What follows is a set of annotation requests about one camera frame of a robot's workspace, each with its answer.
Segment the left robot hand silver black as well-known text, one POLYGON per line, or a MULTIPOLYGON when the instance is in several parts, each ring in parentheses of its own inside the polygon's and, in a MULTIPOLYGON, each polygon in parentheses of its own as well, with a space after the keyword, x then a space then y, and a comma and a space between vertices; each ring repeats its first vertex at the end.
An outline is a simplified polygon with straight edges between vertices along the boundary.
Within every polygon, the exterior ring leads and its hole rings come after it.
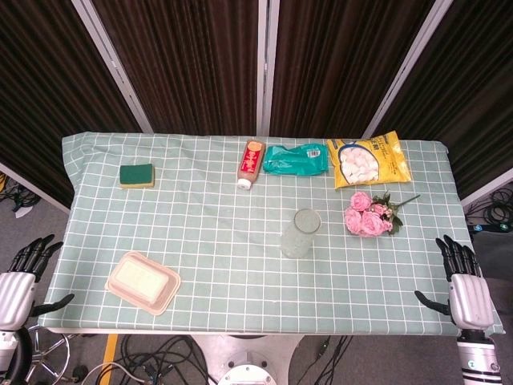
POLYGON ((40 237, 20 249, 1 273, 1 332, 22 329, 28 318, 38 318, 62 309, 73 299, 67 294, 61 300, 41 305, 34 304, 34 296, 50 258, 62 247, 63 242, 50 242, 54 234, 40 237))

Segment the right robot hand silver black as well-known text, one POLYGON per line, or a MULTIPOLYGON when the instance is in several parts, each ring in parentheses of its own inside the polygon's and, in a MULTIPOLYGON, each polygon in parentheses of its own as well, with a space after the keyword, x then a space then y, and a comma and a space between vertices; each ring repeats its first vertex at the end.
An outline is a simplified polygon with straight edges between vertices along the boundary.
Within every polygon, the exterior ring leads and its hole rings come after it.
POLYGON ((449 298, 445 304, 434 302, 418 290, 415 297, 425 307, 451 317, 460 330, 486 330, 494 323, 492 301, 474 251, 447 235, 435 242, 442 253, 449 298))

